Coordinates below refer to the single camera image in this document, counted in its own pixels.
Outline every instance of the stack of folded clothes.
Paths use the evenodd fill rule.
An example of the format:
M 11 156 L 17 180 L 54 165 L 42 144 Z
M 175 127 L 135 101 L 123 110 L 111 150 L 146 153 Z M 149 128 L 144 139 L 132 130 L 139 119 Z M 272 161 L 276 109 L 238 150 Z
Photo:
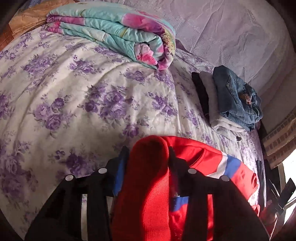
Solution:
M 211 127 L 228 139 L 241 140 L 238 133 L 254 130 L 263 117 L 256 91 L 227 67 L 192 73 L 192 80 Z

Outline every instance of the bed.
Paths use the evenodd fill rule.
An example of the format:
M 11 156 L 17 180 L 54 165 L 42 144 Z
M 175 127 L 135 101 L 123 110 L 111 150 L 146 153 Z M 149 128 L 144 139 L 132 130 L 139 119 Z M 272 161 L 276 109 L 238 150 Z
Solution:
M 173 25 L 183 44 L 178 47 L 183 50 L 176 50 L 167 70 L 149 69 L 81 37 L 47 32 L 45 25 L 15 39 L 0 52 L 0 209 L 22 238 L 65 175 L 88 175 L 115 157 L 123 145 L 131 148 L 148 135 L 204 142 L 242 160 L 255 173 L 256 160 L 263 162 L 256 130 L 242 132 L 242 140 L 232 142 L 211 129 L 191 80 L 192 72 L 212 72 L 214 66 L 224 64 L 260 92 L 271 75 L 289 70 L 289 66 L 281 66 L 289 56 L 275 54 L 289 47 L 276 44 L 280 41 L 273 38 L 277 27 L 263 28 L 256 22 L 261 18 L 251 14 L 253 1 L 244 3 L 242 12 L 237 13 L 245 11 L 245 17 L 252 16 L 249 21 L 253 27 L 247 28 L 247 22 L 241 32 L 234 28 L 238 34 L 232 39 L 219 33 L 219 24 L 235 25 L 226 10 L 233 1 L 200 1 L 203 11 L 195 8 L 196 12 L 187 16 L 175 1 L 115 2 L 151 14 L 159 10 L 157 15 Z M 267 3 L 259 2 L 263 6 L 258 8 L 264 9 Z M 215 13 L 222 5 L 225 12 L 220 21 Z M 194 7 L 191 1 L 188 6 Z M 269 7 L 265 9 L 268 17 L 280 19 Z M 174 12 L 179 17 L 171 19 Z M 213 26 L 221 37 L 219 44 L 217 36 L 209 36 L 206 30 Z M 269 40 L 274 44 L 271 49 Z M 264 48 L 263 52 L 255 46 Z M 257 62 L 251 61 L 249 50 L 257 54 Z M 258 66 L 259 61 L 266 65 Z M 256 79 L 264 74 L 269 75 Z M 258 190 L 249 203 L 258 203 Z

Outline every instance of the red garment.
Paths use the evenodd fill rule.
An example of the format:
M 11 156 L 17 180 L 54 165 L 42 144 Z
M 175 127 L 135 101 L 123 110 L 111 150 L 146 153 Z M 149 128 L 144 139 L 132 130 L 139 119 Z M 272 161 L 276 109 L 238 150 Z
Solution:
M 238 163 L 236 158 L 198 141 L 181 137 L 148 136 L 139 140 L 130 153 L 111 224 L 114 241 L 181 239 L 187 204 L 178 210 L 178 214 L 169 212 L 169 146 L 173 147 L 176 157 L 185 159 L 191 167 L 204 175 L 216 178 L 223 173 L 232 175 L 231 180 L 247 199 L 257 189 L 256 174 L 243 163 Z M 208 212 L 208 240 L 211 240 L 211 195 L 208 196 Z

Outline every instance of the brown striped curtain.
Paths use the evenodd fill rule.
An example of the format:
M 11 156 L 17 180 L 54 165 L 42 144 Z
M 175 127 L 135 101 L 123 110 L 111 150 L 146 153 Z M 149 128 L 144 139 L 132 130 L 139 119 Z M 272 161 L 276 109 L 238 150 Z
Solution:
M 263 144 L 271 169 L 296 149 L 296 107 L 263 139 Z

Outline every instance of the floral bed sheet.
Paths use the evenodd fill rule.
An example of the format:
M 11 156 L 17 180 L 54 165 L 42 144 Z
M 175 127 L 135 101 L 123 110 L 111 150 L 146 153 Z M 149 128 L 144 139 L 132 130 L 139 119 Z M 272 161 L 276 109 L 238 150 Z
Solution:
M 147 135 L 202 141 L 257 173 L 257 133 L 231 142 L 204 119 L 191 72 L 212 72 L 206 61 L 177 50 L 152 70 L 45 28 L 0 52 L 0 208 L 22 238 L 65 175 L 88 175 Z

